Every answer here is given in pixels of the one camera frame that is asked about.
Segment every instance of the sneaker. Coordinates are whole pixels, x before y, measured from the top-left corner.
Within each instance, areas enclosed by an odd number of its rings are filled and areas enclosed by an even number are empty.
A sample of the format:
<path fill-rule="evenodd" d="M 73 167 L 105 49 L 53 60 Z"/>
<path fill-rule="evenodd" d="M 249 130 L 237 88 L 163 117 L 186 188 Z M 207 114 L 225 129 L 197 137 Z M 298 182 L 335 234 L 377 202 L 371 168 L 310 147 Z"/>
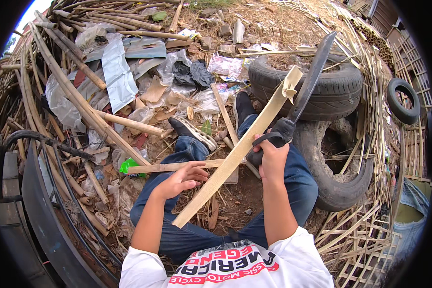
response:
<path fill-rule="evenodd" d="M 206 133 L 203 133 L 202 131 L 195 128 L 186 119 L 173 115 L 168 118 L 168 122 L 171 124 L 171 126 L 173 126 L 178 136 L 184 135 L 197 139 L 198 141 L 202 142 L 203 145 L 205 145 L 209 152 L 213 152 L 216 150 L 216 141 L 214 141 L 214 139 Z"/>
<path fill-rule="evenodd" d="M 238 92 L 232 107 L 234 109 L 236 123 L 235 131 L 238 133 L 240 125 L 242 125 L 243 121 L 248 117 L 248 115 L 257 114 L 257 112 L 254 110 L 250 97 L 245 91 Z"/>

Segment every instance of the jeans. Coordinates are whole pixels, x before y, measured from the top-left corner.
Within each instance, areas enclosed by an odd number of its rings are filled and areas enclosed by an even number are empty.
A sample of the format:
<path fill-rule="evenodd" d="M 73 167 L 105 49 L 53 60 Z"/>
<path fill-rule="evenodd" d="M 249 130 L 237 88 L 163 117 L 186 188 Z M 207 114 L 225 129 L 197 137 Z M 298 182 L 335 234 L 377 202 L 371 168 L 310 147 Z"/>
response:
<path fill-rule="evenodd" d="M 257 117 L 257 114 L 247 116 L 238 130 L 239 138 L 243 136 Z M 318 187 L 302 155 L 292 144 L 289 145 L 290 151 L 285 164 L 285 187 L 287 188 L 288 199 L 294 217 L 298 225 L 303 226 L 317 200 Z M 167 156 L 162 161 L 162 164 L 202 161 L 208 155 L 207 148 L 200 141 L 182 135 L 179 136 L 176 142 L 175 153 Z M 151 174 L 130 212 L 131 221 L 135 226 L 152 190 L 172 173 L 156 172 Z M 183 228 L 172 225 L 171 222 L 176 216 L 171 214 L 171 210 L 178 202 L 178 199 L 179 195 L 165 202 L 159 254 L 165 254 L 175 264 L 181 264 L 195 251 L 235 241 L 230 236 L 217 236 L 191 223 L 187 223 Z M 267 249 L 264 212 L 260 212 L 242 230 L 238 231 L 238 236 L 239 239 L 248 239 Z"/>

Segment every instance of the black plastic bag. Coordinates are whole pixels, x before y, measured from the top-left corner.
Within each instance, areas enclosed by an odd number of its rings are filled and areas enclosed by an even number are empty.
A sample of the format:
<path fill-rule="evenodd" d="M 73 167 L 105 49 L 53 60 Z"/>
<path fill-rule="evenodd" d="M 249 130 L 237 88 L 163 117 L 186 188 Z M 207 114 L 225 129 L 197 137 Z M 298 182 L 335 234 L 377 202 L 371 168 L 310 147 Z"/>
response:
<path fill-rule="evenodd" d="M 184 62 L 176 61 L 173 66 L 174 79 L 181 85 L 192 85 L 195 86 L 190 75 L 190 68 L 187 67 Z"/>
<path fill-rule="evenodd" d="M 195 84 L 205 89 L 209 88 L 210 84 L 214 82 L 214 78 L 206 69 L 203 59 L 192 62 L 190 65 L 190 75 L 195 81 Z"/>

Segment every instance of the white t-shirt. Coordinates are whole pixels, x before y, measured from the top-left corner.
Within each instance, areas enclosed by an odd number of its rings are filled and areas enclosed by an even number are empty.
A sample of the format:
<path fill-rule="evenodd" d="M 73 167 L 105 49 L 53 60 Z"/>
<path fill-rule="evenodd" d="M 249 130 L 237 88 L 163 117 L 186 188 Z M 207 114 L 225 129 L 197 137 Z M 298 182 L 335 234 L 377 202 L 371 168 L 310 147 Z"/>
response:
<path fill-rule="evenodd" d="M 158 255 L 130 247 L 121 267 L 120 288 L 334 286 L 313 236 L 301 227 L 268 250 L 248 240 L 221 249 L 192 253 L 172 277 L 167 277 Z"/>

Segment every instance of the old tire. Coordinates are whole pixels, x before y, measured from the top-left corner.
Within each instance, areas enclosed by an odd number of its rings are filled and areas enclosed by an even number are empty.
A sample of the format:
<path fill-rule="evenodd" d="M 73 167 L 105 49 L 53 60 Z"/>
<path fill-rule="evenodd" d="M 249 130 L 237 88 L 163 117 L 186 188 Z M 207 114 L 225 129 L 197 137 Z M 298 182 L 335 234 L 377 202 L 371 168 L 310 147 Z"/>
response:
<path fill-rule="evenodd" d="M 344 58 L 329 55 L 328 59 L 340 62 Z M 250 64 L 248 70 L 252 92 L 263 105 L 271 98 L 277 86 L 288 73 L 272 68 L 266 61 L 266 57 L 259 57 Z M 309 121 L 335 120 L 343 118 L 355 110 L 362 94 L 362 74 L 350 63 L 344 62 L 338 67 L 338 71 L 320 75 L 300 119 Z M 301 89 L 306 76 L 307 73 L 301 77 L 296 85 L 297 91 Z M 291 106 L 291 103 L 287 101 L 279 114 L 286 116 Z"/>
<path fill-rule="evenodd" d="M 406 109 L 403 107 L 402 103 L 397 100 L 397 91 L 408 96 L 413 108 Z M 400 78 L 392 78 L 389 85 L 387 85 L 387 103 L 392 113 L 401 122 L 408 125 L 415 124 L 420 113 L 420 103 L 415 89 L 408 82 Z"/>
<path fill-rule="evenodd" d="M 357 203 L 368 190 L 373 176 L 373 159 L 364 159 L 359 174 L 351 181 L 336 181 L 336 176 L 333 176 L 333 172 L 325 164 L 322 139 L 317 136 L 319 130 L 322 130 L 324 135 L 328 125 L 329 122 L 298 122 L 293 143 L 302 153 L 317 182 L 316 206 L 326 211 L 342 211 Z"/>

